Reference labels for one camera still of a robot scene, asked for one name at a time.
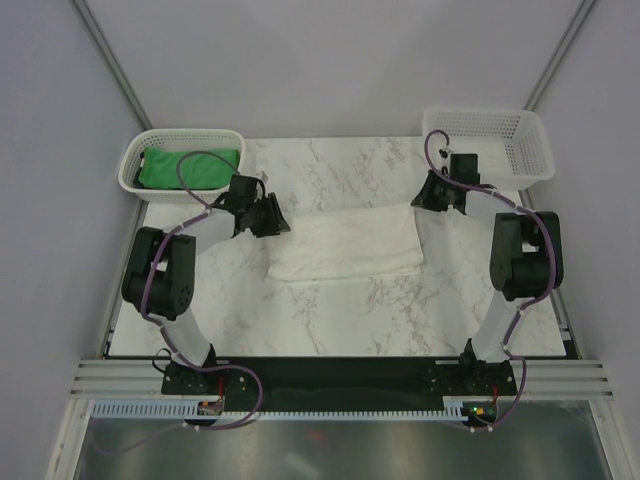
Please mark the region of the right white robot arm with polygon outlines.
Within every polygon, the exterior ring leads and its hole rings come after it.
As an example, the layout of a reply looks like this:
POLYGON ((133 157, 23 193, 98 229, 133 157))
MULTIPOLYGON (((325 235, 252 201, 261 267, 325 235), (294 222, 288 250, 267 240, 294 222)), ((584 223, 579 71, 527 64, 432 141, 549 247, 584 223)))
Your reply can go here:
POLYGON ((450 166, 431 168, 411 206, 432 212, 453 208, 492 233, 489 274, 494 295, 464 355, 474 360, 457 370, 458 385, 480 394, 493 383, 487 363, 511 359, 509 343, 523 312, 546 299, 564 279, 559 216, 519 206, 480 183, 478 156, 454 154, 450 166))

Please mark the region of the dark blue towel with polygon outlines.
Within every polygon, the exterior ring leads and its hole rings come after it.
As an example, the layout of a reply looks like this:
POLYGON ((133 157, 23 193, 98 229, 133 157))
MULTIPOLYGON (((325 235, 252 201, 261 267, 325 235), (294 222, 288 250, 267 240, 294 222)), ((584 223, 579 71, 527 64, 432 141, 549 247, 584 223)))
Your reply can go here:
POLYGON ((140 160, 140 165, 139 165, 139 167, 138 167, 138 169, 137 169, 137 171, 136 171, 136 175, 135 175, 135 177, 134 177, 134 179, 133 179, 133 186, 134 186, 136 189, 145 189, 145 185, 144 185, 144 184, 143 184, 143 182, 142 182, 142 178, 143 178, 143 167, 144 167, 145 160, 144 160, 144 157, 143 157, 143 156, 141 156, 141 157, 139 158, 139 160, 140 160))

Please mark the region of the green towel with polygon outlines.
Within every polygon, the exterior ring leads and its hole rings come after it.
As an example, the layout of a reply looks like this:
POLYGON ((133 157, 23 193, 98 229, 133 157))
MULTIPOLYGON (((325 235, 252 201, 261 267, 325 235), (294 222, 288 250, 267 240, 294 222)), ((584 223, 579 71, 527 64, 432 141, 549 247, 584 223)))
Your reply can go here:
POLYGON ((191 190, 217 190, 229 185, 231 177, 239 170, 240 152, 221 148, 192 152, 169 152, 155 147, 146 147, 142 156, 142 182, 146 189, 181 190, 177 167, 183 183, 191 190))

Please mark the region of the white towel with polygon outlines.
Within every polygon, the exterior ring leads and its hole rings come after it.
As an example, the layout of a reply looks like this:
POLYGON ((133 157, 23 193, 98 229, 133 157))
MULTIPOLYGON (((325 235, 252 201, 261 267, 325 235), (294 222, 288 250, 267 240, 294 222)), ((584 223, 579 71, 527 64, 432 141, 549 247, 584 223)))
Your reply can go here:
POLYGON ((414 209, 296 213, 291 231, 268 239, 268 276, 285 282, 412 273, 424 261, 414 209))

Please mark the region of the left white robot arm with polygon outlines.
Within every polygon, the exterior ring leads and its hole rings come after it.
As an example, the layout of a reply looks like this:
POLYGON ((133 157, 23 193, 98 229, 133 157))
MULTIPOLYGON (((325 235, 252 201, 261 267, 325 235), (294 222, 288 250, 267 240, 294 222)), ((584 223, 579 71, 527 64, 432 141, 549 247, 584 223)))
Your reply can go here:
POLYGON ((129 254, 122 298, 158 327, 173 360, 187 367, 184 382, 197 394, 216 388, 219 371, 214 347, 191 309, 196 257, 246 231, 265 238, 287 233, 290 226, 262 179, 234 175, 228 190, 194 217, 168 230, 138 229, 129 254))

